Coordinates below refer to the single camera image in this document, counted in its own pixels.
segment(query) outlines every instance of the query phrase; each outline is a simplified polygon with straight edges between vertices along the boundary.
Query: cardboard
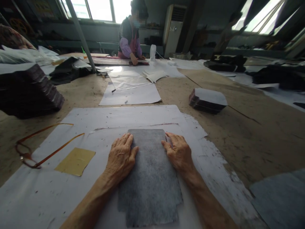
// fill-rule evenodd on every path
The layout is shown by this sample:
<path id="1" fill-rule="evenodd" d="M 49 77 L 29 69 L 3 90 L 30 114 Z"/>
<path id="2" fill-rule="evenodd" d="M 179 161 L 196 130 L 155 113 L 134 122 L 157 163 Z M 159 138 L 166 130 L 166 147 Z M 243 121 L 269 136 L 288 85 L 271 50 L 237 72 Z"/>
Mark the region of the cardboard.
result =
<path id="1" fill-rule="evenodd" d="M 94 155 L 94 151 L 74 148 L 55 170 L 80 177 Z"/>

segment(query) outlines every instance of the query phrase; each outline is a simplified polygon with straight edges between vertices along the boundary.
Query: woman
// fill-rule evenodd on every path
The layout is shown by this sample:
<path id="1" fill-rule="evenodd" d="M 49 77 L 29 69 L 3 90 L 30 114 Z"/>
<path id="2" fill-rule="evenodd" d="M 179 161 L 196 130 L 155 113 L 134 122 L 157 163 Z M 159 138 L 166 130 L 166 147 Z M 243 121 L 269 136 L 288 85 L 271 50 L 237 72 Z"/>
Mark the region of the woman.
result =
<path id="1" fill-rule="evenodd" d="M 124 19 L 121 24 L 119 37 L 120 46 L 118 57 L 131 59 L 133 65 L 138 64 L 139 59 L 145 59 L 139 39 L 139 28 L 145 25 L 148 18 L 147 7 L 144 0 L 131 1 L 131 15 Z"/>

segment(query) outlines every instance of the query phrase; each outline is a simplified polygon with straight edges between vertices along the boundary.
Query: gray fabric piece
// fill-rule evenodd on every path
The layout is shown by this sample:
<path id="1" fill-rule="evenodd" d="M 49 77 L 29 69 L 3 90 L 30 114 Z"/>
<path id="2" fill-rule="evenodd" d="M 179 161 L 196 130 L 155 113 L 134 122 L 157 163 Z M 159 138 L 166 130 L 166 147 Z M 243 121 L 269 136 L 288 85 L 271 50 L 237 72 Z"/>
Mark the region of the gray fabric piece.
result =
<path id="1" fill-rule="evenodd" d="M 268 177 L 250 190 L 253 206 L 270 229 L 305 228 L 305 169 Z"/>
<path id="2" fill-rule="evenodd" d="M 118 210 L 126 212 L 127 227 L 178 221 L 177 205 L 183 202 L 175 169 L 161 144 L 162 129 L 131 129 L 132 148 L 139 146 L 136 163 L 119 186 Z"/>

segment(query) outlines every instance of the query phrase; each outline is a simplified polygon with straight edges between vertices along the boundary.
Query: elderly hand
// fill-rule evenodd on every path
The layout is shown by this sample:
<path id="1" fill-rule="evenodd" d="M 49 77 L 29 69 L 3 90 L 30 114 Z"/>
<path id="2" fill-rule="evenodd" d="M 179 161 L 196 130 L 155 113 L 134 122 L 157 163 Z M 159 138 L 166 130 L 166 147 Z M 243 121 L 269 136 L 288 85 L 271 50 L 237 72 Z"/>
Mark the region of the elderly hand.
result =
<path id="1" fill-rule="evenodd" d="M 166 149 L 167 156 L 174 168 L 182 175 L 195 171 L 192 151 L 184 137 L 172 133 L 166 133 L 166 135 L 170 137 L 173 147 L 166 141 L 162 141 L 161 143 Z"/>
<path id="2" fill-rule="evenodd" d="M 133 135 L 124 134 L 120 139 L 117 138 L 112 146 L 108 157 L 108 163 L 105 173 L 119 184 L 132 170 L 135 164 L 135 157 L 139 151 L 139 147 L 130 149 L 133 141 Z"/>

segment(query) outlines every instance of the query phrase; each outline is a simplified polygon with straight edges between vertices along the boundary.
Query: window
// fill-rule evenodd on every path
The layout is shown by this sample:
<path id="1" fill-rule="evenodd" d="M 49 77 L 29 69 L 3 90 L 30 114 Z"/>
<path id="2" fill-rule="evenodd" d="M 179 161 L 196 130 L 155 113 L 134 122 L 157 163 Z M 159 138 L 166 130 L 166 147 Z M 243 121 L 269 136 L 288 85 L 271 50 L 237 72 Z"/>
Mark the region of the window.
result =
<path id="1" fill-rule="evenodd" d="M 62 7 L 71 18 L 66 0 L 60 0 Z M 121 24 L 131 14 L 131 0 L 71 0 L 78 18 L 112 21 Z"/>
<path id="2" fill-rule="evenodd" d="M 244 21 L 252 2 L 253 0 L 247 0 L 242 9 L 242 17 L 238 23 L 232 27 L 233 30 L 240 30 L 244 26 Z M 270 0 L 266 6 L 250 21 L 245 31 L 268 35 L 274 28 L 276 18 L 283 7 L 284 2 L 285 0 Z M 276 30 L 276 32 L 278 32 L 288 22 L 288 20 L 286 20 L 280 26 L 280 28 Z"/>

